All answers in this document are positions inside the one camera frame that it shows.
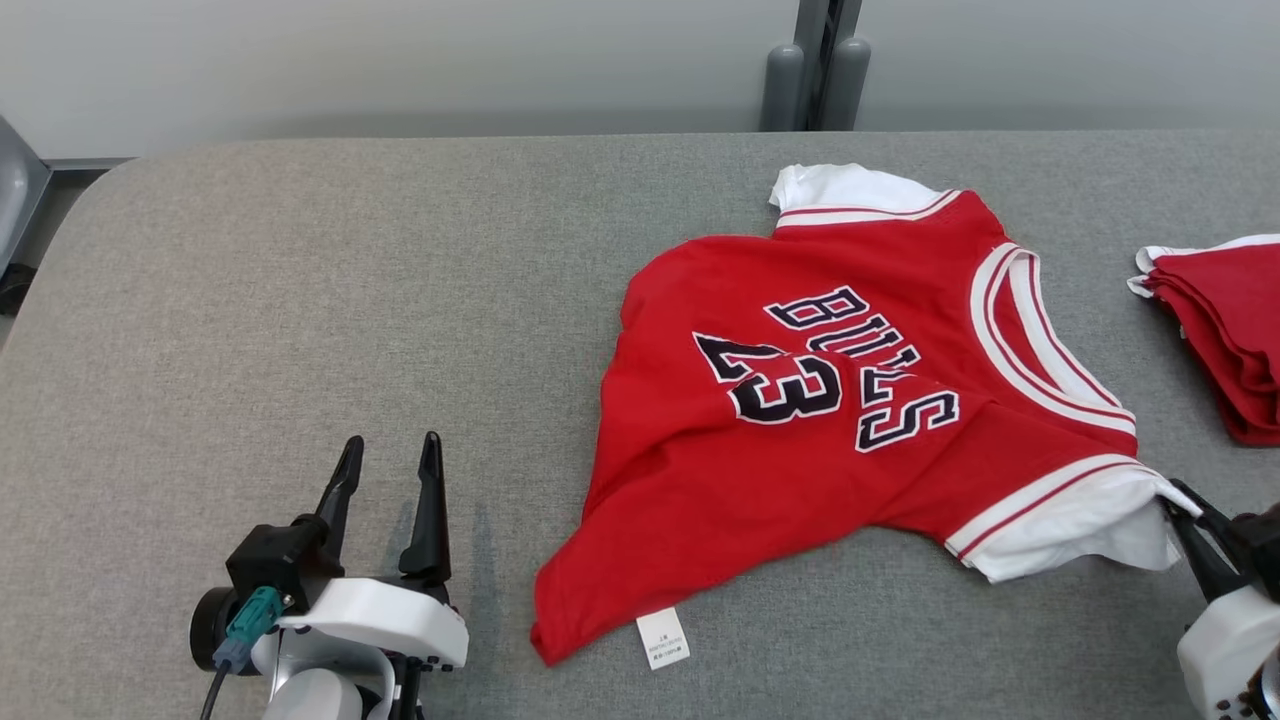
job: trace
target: white tag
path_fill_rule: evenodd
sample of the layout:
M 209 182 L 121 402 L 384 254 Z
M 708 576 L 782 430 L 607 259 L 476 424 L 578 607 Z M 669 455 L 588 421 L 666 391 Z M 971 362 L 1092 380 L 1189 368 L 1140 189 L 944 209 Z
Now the white tag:
M 685 641 L 685 629 L 680 626 L 675 607 L 636 618 L 636 626 L 640 628 L 640 642 L 644 643 L 650 670 L 689 657 L 689 642 Z

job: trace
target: gray table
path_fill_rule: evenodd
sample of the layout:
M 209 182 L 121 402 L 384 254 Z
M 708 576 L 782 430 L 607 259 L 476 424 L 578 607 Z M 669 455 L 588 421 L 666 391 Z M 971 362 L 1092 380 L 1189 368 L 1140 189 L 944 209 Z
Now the gray table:
M 0 717 L 195 717 L 187 621 L 256 523 L 366 438 L 344 560 L 388 571 L 421 436 L 445 443 L 471 662 L 433 717 L 1192 717 L 1174 655 L 1203 609 L 1078 560 L 997 587 L 867 530 L 680 606 L 658 673 L 623 628 L 548 670 L 534 573 L 573 529 L 627 279 L 682 238 L 767 233 L 788 163 L 977 188 L 1046 261 L 1059 333 L 1137 413 L 1142 456 L 1224 510 L 1280 500 L 1175 328 L 1140 245 L 1280 228 L 1280 135 L 929 133 L 335 140 L 129 163 L 73 209 L 0 354 Z M 255 717 L 261 679 L 216 717 Z

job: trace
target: folded red shirt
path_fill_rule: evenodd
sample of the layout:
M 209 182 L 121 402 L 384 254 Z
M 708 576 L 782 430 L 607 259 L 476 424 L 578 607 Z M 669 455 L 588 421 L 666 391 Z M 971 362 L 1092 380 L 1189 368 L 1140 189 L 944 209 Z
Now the folded red shirt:
M 1206 250 L 1143 247 L 1129 287 L 1183 325 L 1233 438 L 1280 446 L 1280 234 Z

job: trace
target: red jersey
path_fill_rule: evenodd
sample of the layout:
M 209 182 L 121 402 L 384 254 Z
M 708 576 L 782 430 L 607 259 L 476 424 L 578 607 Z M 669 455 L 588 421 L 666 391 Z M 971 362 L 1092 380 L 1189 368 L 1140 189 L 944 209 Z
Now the red jersey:
M 1147 274 L 1129 281 L 1178 316 L 1228 432 L 1244 445 L 1280 445 L 1280 319 L 1271 311 L 1280 304 L 1277 264 L 1280 234 L 1206 250 L 1151 246 L 1138 252 Z
M 772 200 L 772 238 L 690 241 L 631 281 L 582 524 L 535 585 L 548 664 L 870 524 L 993 582 L 1176 560 L 1152 500 L 1194 506 L 1133 459 L 1133 415 L 977 195 L 820 165 Z

